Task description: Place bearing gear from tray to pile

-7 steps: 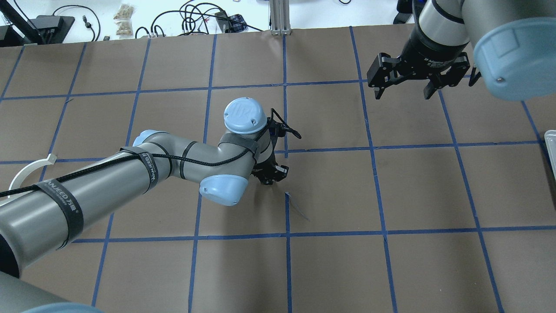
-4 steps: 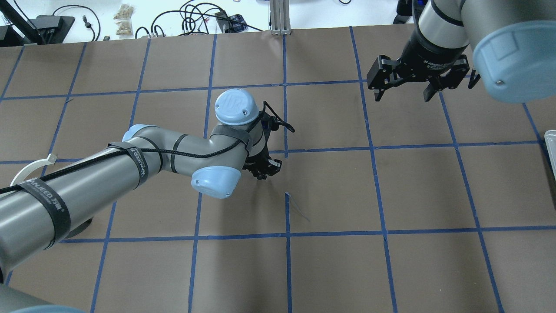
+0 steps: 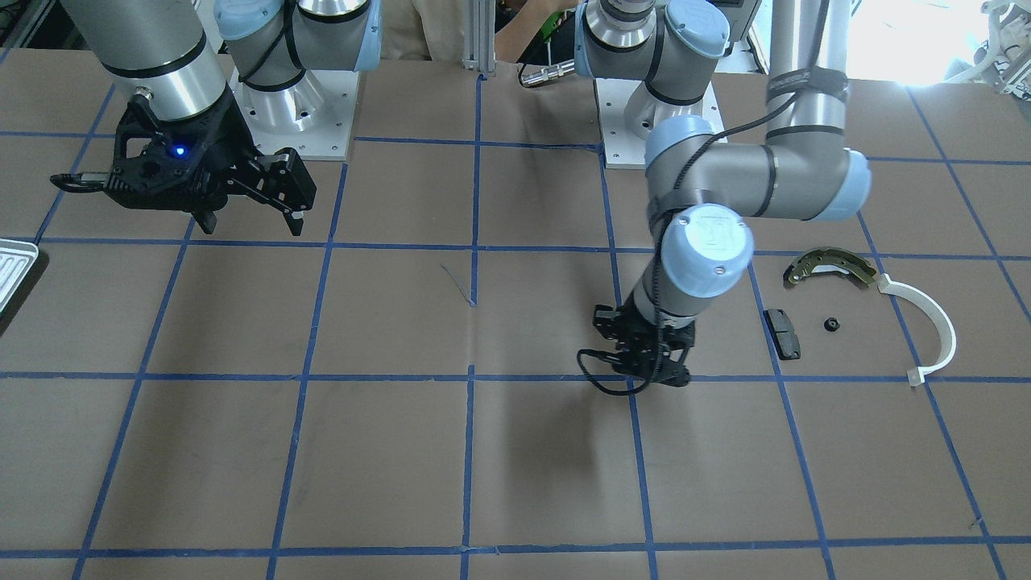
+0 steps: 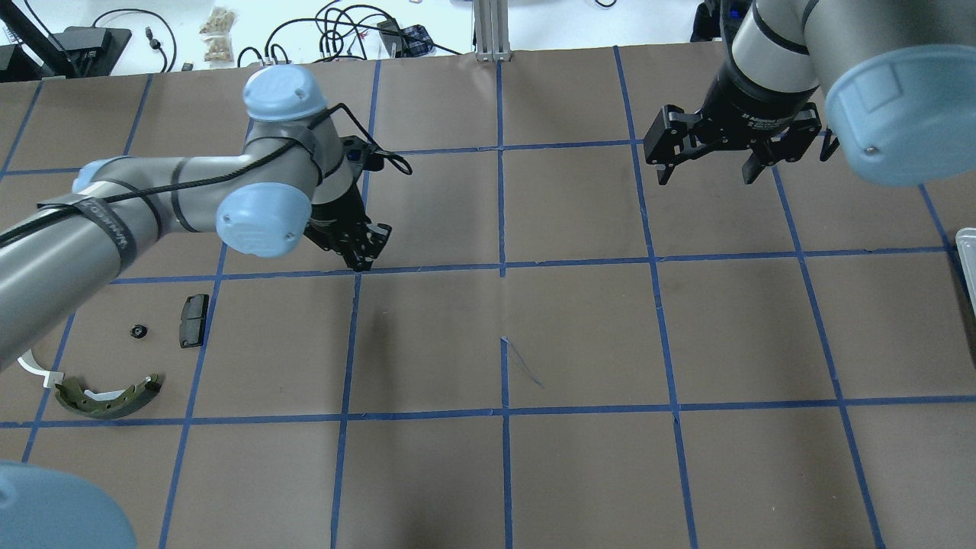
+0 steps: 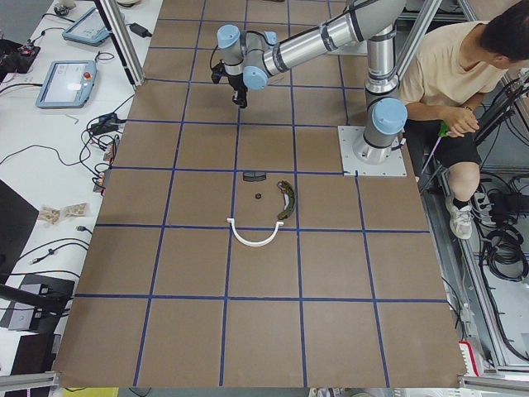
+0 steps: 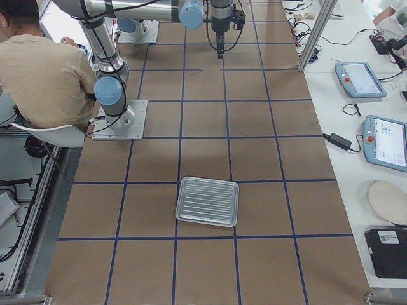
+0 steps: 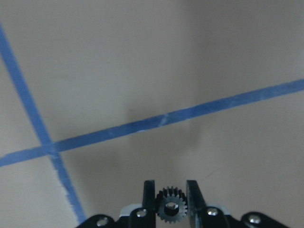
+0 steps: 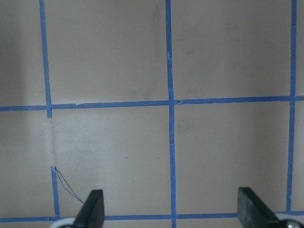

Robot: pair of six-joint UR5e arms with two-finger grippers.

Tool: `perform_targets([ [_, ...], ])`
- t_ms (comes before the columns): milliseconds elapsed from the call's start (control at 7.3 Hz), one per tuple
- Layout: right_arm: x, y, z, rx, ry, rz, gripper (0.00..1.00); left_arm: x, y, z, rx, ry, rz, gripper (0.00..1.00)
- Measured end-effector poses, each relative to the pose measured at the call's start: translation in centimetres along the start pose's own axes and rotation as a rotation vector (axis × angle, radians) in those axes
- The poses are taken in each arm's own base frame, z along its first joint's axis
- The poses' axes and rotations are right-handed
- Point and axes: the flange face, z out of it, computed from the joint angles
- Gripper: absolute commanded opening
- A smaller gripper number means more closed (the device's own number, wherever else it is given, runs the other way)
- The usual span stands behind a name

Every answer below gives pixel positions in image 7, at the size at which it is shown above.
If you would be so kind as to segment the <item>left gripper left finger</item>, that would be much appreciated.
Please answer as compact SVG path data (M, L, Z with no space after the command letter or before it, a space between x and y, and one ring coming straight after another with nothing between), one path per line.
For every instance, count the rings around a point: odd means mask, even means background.
M156 228L155 181L145 180L142 205L129 216L130 228Z

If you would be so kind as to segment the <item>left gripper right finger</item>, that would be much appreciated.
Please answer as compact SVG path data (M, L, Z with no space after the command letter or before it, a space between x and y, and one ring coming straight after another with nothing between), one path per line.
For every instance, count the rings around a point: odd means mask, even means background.
M227 228L228 222L223 211L207 204L195 180L186 181L188 217L192 228Z

